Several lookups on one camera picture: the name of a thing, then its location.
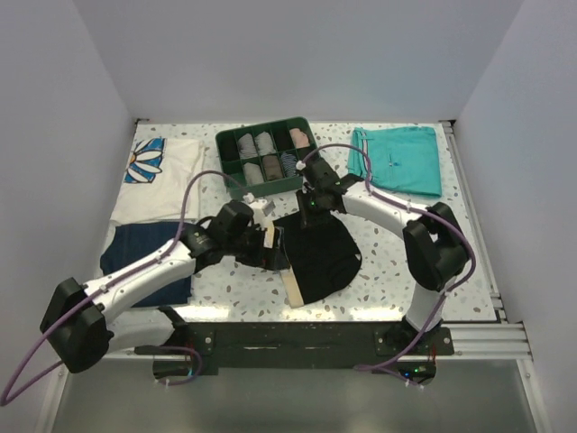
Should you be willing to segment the black underwear beige waistband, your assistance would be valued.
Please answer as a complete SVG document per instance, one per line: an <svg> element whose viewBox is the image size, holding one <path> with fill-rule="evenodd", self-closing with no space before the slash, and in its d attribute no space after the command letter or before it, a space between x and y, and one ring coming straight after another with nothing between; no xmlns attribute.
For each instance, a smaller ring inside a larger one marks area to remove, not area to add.
<svg viewBox="0 0 577 433"><path fill-rule="evenodd" d="M266 225L267 265L280 272L288 304L297 309L345 289L362 266L362 254L336 217L312 228L294 213Z"/></svg>

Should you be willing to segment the navy blue garment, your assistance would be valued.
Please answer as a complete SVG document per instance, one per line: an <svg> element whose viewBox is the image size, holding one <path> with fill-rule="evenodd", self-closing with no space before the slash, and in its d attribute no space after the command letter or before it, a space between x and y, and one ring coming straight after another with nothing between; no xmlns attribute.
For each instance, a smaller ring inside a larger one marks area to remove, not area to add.
<svg viewBox="0 0 577 433"><path fill-rule="evenodd" d="M112 226L107 235L106 247L99 259L100 272L104 275L117 272L155 252L174 238L178 225L178 222L161 221ZM185 305L191 297L191 289L190 277L180 279L139 300L133 307Z"/></svg>

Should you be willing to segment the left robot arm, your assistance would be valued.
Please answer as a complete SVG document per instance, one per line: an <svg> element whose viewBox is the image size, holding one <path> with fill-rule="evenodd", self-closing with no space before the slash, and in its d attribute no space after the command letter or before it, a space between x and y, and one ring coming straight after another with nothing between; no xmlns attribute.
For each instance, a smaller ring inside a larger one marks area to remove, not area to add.
<svg viewBox="0 0 577 433"><path fill-rule="evenodd" d="M41 332L71 373L82 373L105 355L149 346L176 354L192 332L174 308L136 309L135 304L172 282L219 264L226 256L253 268L287 266L283 241L261 198L232 200L208 226L185 224L175 239L123 269L83 284L69 278L55 289Z"/></svg>

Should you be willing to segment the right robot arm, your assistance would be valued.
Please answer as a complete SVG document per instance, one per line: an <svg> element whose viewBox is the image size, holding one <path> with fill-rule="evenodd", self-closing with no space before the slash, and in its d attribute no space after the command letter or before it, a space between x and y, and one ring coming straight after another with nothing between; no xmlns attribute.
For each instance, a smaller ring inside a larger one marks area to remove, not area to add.
<svg viewBox="0 0 577 433"><path fill-rule="evenodd" d="M423 354L434 343L432 329L441 321L444 297L465 265L474 264L451 208L441 202L414 205L373 188L360 176L340 177L322 158L298 161L297 171L304 177L297 192L303 227L326 226L338 212L364 218L402 239L415 288L401 342L411 354Z"/></svg>

